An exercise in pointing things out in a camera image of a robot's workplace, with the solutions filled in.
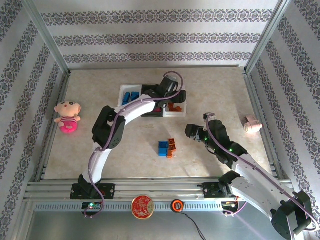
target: doll face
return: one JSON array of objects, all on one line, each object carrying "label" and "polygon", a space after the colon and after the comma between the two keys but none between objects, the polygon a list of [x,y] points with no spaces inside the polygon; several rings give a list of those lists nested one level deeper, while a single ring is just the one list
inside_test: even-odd
[{"label": "doll face", "polygon": [[73,101],[63,101],[60,102],[54,110],[64,117],[75,117],[81,111],[81,106],[79,103]]}]

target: wall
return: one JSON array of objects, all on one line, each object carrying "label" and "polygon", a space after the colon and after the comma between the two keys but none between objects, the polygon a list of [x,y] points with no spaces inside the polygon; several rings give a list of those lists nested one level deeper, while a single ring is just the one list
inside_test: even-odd
[{"label": "wall", "polygon": [[0,3],[0,240],[10,239],[63,77],[19,0]]},{"label": "wall", "polygon": [[251,72],[282,170],[309,194],[318,220],[319,18],[319,0],[293,0]]},{"label": "wall", "polygon": [[35,0],[70,69],[245,66],[278,0]]}]

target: beige surface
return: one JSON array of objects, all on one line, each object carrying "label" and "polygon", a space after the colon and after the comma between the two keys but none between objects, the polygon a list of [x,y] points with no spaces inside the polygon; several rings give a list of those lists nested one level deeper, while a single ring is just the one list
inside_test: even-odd
[{"label": "beige surface", "polygon": [[[77,179],[88,168],[92,154],[92,127],[104,106],[115,108],[120,85],[160,84],[171,69],[74,70],[66,100],[81,104],[76,132],[58,129],[45,179]],[[184,77],[186,117],[140,117],[129,123],[121,143],[110,154],[103,178],[220,177],[229,169],[209,154],[203,143],[186,137],[187,124],[204,125],[203,114],[216,113],[232,141],[242,145],[270,172],[260,133],[247,134],[240,118],[253,114],[239,68],[175,68]],[[174,138],[177,151],[171,159],[158,156],[158,141]]]}]

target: pink object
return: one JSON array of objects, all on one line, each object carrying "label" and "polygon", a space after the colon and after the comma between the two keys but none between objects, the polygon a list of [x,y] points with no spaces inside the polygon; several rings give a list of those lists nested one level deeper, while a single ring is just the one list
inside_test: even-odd
[{"label": "pink object", "polygon": [[81,111],[79,103],[73,101],[63,101],[59,103],[54,110],[61,115],[54,120],[64,134],[73,133],[78,128],[78,121],[81,118],[78,114]]},{"label": "pink object", "polygon": [[253,115],[246,116],[245,120],[246,124],[244,124],[243,128],[249,134],[259,132],[263,127],[263,125]]}]

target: white box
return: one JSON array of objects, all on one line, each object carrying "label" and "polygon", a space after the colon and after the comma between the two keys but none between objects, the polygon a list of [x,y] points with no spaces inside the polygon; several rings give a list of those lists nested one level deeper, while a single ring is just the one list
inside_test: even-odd
[{"label": "white box", "polygon": [[[120,93],[118,99],[118,107],[122,106],[122,102],[125,96],[125,93],[139,92],[139,96],[141,96],[142,92],[142,84],[132,84],[132,85],[121,85]],[[187,114],[187,101],[184,103],[175,103],[174,107],[182,108],[182,111],[169,111],[169,108],[166,107],[163,109],[163,117],[185,117]]]}]

